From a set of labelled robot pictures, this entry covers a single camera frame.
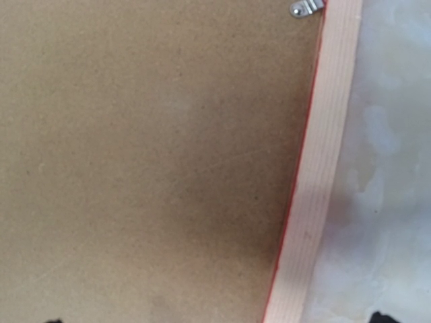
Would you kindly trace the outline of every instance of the wooden frame edge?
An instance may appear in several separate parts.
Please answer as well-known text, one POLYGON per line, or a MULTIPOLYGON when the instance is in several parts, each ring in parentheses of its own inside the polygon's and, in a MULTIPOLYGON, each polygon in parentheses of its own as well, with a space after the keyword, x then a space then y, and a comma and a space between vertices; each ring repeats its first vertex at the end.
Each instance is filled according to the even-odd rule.
POLYGON ((300 323, 326 221, 363 0, 328 0, 306 133, 263 323, 300 323))

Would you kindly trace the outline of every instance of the dark object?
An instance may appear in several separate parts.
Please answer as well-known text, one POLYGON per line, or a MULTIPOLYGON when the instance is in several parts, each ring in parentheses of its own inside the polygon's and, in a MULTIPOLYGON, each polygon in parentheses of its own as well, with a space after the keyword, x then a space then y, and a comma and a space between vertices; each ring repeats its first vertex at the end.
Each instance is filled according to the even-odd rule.
POLYGON ((376 312, 371 316, 370 323, 399 323, 395 321, 389 315, 382 315, 380 312, 376 312))

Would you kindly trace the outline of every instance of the hardboard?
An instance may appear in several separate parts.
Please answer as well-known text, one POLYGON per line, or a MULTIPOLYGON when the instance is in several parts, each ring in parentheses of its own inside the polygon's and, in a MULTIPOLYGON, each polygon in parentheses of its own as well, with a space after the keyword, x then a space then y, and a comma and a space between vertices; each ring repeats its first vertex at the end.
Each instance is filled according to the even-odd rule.
POLYGON ((1 0, 2 322, 258 322, 320 15, 1 0))

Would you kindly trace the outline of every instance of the metal clip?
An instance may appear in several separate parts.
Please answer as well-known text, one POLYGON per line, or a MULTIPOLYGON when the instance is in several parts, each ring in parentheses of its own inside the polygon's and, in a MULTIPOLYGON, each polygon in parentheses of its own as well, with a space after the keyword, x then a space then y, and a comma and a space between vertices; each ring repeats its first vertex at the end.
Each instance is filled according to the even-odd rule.
POLYGON ((290 14, 295 18, 303 18, 324 8, 323 0, 299 0, 290 6, 290 14))

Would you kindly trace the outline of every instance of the white floor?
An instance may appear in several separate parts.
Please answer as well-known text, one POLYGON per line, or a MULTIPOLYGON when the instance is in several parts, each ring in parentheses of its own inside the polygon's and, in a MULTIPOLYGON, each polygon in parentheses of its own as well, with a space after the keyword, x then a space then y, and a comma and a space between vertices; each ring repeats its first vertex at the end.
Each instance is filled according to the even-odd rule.
POLYGON ((304 322, 431 322, 431 2, 365 0, 304 322))

